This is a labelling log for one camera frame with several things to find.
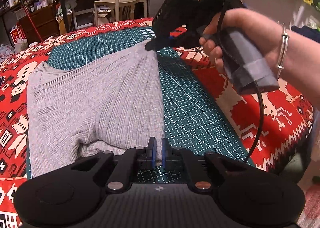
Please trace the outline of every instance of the silver bracelet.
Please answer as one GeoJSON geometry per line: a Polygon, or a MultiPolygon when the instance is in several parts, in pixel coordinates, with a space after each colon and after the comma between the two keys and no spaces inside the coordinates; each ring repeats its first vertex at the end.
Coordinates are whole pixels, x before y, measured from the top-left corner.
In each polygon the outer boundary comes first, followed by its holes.
{"type": "Polygon", "coordinates": [[[282,33],[281,37],[282,37],[281,48],[280,48],[280,54],[279,54],[279,59],[278,59],[278,63],[277,63],[277,68],[278,68],[277,80],[279,80],[281,71],[284,69],[283,61],[284,61],[285,55],[287,53],[288,42],[289,42],[289,38],[290,38],[290,36],[286,32],[285,25],[283,25],[283,33],[282,33]]]}

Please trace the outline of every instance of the cutting mat ruler marking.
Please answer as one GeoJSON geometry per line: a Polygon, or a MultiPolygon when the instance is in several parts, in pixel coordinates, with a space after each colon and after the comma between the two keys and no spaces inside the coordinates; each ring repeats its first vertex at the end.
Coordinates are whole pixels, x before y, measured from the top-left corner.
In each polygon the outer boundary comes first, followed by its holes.
{"type": "MultiPolygon", "coordinates": [[[[79,68],[104,55],[121,51],[151,39],[150,27],[121,30],[82,38],[55,47],[48,64],[54,68],[79,68]]],[[[171,146],[191,149],[202,155],[216,151],[230,158],[243,160],[247,151],[238,136],[204,90],[191,70],[171,48],[158,51],[159,74],[164,102],[165,134],[171,146]]],[[[162,167],[138,173],[140,182],[179,182],[180,173],[162,167]]]]}

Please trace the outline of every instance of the silver screw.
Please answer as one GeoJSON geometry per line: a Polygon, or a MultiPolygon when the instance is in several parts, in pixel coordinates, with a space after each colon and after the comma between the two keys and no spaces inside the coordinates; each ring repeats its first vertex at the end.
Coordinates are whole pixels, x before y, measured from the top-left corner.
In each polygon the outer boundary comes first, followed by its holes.
{"type": "Polygon", "coordinates": [[[110,183],[108,183],[108,188],[111,190],[119,190],[119,189],[123,188],[123,184],[121,182],[117,182],[117,181],[110,182],[110,183]]]}
{"type": "Polygon", "coordinates": [[[201,190],[206,190],[211,187],[211,184],[207,181],[199,181],[196,183],[196,188],[201,189],[201,190]]]}

